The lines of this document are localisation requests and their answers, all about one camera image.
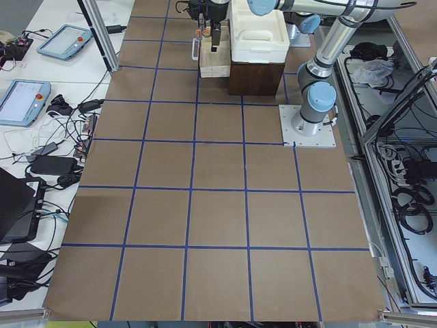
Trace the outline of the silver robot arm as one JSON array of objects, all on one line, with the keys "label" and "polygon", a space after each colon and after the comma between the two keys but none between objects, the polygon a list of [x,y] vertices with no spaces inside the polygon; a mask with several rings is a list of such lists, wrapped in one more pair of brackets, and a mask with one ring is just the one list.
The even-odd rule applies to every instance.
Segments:
[{"label": "silver robot arm", "polygon": [[395,10],[406,9],[416,1],[248,1],[250,11],[265,16],[273,10],[335,16],[322,45],[313,59],[299,69],[298,83],[303,104],[291,119],[292,128],[305,137],[313,137],[322,129],[324,118],[334,107],[336,91],[326,82],[333,65],[355,31],[363,23],[386,19]]},{"label": "silver robot arm", "polygon": [[321,17],[318,14],[302,15],[299,13],[294,13],[293,21],[300,33],[310,34],[320,26]]}]

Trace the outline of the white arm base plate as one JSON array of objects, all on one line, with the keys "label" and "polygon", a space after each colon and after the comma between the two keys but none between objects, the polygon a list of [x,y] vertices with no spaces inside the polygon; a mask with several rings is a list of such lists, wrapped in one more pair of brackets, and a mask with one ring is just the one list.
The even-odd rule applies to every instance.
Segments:
[{"label": "white arm base plate", "polygon": [[297,148],[335,148],[333,125],[329,115],[318,123],[309,123],[300,115],[301,105],[279,105],[283,145]]}]

